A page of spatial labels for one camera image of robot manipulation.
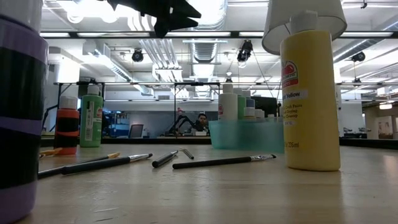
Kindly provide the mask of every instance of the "purple container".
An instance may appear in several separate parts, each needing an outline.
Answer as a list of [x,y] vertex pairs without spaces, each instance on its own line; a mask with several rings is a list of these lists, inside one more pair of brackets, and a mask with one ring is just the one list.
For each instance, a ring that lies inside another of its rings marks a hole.
[[47,49],[38,33],[0,15],[0,224],[35,203]]

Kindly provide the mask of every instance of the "black stripe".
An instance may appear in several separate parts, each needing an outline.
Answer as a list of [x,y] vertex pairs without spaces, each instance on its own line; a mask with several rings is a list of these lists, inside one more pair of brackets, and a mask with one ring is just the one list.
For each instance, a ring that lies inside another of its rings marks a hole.
[[37,179],[40,136],[0,128],[0,189]]
[[0,116],[42,119],[46,64],[0,47]]
[[57,131],[60,132],[74,132],[79,129],[79,118],[58,118]]
[[63,136],[56,134],[54,138],[54,148],[58,147],[76,147],[78,143],[78,137]]

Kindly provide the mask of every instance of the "green paint bottle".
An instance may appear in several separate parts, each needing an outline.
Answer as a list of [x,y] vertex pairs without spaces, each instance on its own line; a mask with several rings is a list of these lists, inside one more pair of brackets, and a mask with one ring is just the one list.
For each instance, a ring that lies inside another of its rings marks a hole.
[[242,96],[242,88],[234,88],[234,93],[238,96],[238,119],[244,119],[244,108],[246,107],[246,97]]
[[81,101],[80,147],[99,147],[102,136],[103,99],[98,86],[90,85]]

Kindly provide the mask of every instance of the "lamp shade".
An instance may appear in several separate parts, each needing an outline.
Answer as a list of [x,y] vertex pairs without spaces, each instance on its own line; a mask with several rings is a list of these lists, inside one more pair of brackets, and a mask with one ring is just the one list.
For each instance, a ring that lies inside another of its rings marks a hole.
[[266,28],[262,39],[263,48],[280,55],[280,43],[290,36],[290,18],[302,11],[318,14],[317,30],[328,30],[332,40],[347,28],[340,0],[270,0]]

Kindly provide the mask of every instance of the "orange paint bottle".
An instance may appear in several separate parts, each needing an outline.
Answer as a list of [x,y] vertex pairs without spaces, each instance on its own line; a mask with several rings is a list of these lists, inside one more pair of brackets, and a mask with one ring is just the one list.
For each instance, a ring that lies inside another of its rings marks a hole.
[[61,96],[55,124],[54,149],[61,147],[58,155],[76,154],[79,136],[79,111],[77,98]]

